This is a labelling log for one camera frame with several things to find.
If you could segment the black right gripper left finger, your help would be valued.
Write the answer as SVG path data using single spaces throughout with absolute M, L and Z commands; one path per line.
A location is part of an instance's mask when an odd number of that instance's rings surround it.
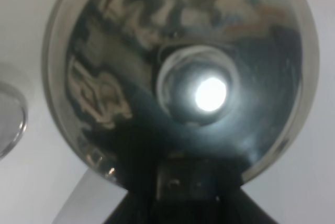
M 155 223 L 152 220 L 154 197 L 128 192 L 107 218 L 111 224 Z

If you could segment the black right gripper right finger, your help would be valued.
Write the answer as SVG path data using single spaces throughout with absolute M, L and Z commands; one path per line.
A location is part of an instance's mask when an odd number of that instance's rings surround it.
M 216 185 L 219 203 L 215 223 L 271 224 L 276 221 L 268 215 L 241 185 Z

